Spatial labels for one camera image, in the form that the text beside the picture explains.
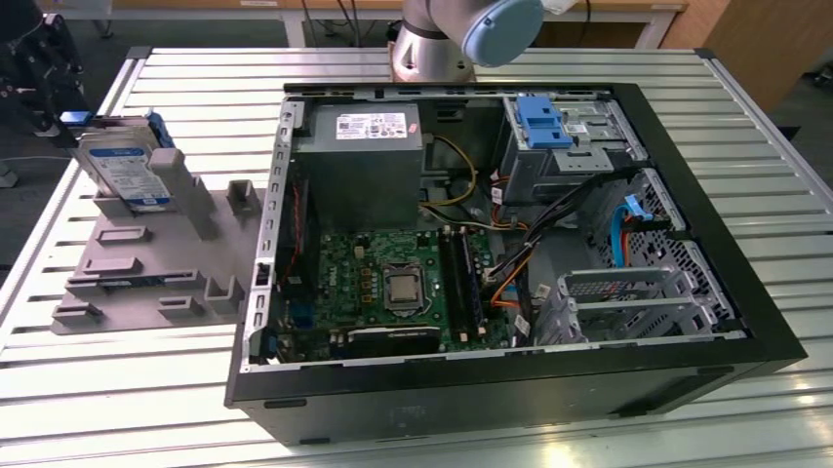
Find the ram slot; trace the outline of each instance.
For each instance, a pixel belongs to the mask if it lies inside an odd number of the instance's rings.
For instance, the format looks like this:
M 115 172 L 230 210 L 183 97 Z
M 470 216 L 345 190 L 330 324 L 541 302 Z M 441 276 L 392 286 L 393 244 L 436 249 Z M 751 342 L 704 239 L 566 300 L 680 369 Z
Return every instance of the ram slot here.
M 466 283 L 469 292 L 468 297 L 468 309 L 472 312 L 466 314 L 469 320 L 470 333 L 477 336 L 486 334 L 486 318 L 484 316 L 484 305 L 481 304 L 481 283 L 478 281 L 478 272 L 474 268 L 474 256 L 472 255 L 472 247 L 469 246 L 469 235 L 466 234 L 466 228 L 461 228 L 461 234 L 458 236 L 460 243 L 462 244 L 464 251 L 464 264 L 466 266 Z
M 470 255 L 465 231 L 444 229 L 440 232 L 442 282 L 445 285 L 445 306 L 452 337 L 461 342 L 481 336 L 484 308 L 478 278 Z

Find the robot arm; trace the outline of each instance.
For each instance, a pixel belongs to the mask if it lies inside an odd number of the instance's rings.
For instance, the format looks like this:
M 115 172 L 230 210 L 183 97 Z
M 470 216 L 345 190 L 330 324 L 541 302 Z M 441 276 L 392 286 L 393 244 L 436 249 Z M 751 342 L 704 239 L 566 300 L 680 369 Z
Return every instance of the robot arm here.
M 468 81 L 473 62 L 501 66 L 533 43 L 541 0 L 406 0 L 393 70 L 402 81 Z

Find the white label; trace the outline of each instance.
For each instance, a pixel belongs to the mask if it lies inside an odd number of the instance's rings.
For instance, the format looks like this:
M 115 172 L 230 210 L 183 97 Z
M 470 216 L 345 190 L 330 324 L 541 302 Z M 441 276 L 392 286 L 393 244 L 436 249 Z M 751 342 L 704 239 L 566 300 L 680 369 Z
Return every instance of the white label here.
M 497 187 L 493 187 L 493 203 L 496 205 L 504 204 L 504 191 Z
M 516 315 L 516 329 L 518 329 L 525 336 L 530 335 L 530 323 L 521 317 L 521 314 Z
M 540 283 L 538 288 L 536 289 L 536 297 L 541 299 L 546 299 L 550 291 L 552 291 L 552 288 L 546 284 Z
M 405 113 L 341 114 L 337 139 L 408 138 Z
M 584 124 L 568 124 L 564 128 L 568 134 L 585 134 L 588 132 L 588 127 Z
M 145 148 L 91 148 L 90 160 L 119 196 L 139 211 L 165 210 L 171 202 L 166 184 L 149 169 Z

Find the aluminum slats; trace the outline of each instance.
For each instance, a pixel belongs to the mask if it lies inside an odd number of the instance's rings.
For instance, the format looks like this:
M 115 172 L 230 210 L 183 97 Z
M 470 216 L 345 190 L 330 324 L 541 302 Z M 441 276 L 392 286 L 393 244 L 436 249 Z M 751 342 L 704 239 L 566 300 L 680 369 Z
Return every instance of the aluminum slats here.
M 803 339 L 809 358 L 661 417 L 285 448 L 223 407 L 234 326 L 57 336 L 63 285 L 98 211 L 73 164 L 0 327 L 0 465 L 833 465 L 833 216 L 724 79 L 688 51 L 530 51 L 482 82 L 636 82 Z M 117 113 L 154 107 L 210 187 L 266 183 L 287 82 L 388 81 L 385 50 L 157 50 Z

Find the blue drive bracket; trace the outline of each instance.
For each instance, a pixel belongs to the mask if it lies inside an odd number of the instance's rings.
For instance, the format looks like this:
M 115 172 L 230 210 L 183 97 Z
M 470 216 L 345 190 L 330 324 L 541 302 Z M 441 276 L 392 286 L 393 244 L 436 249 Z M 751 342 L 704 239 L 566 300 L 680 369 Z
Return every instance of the blue drive bracket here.
M 521 96 L 516 100 L 518 123 L 526 131 L 526 144 L 533 149 L 569 148 L 573 137 L 564 131 L 561 112 L 549 97 Z

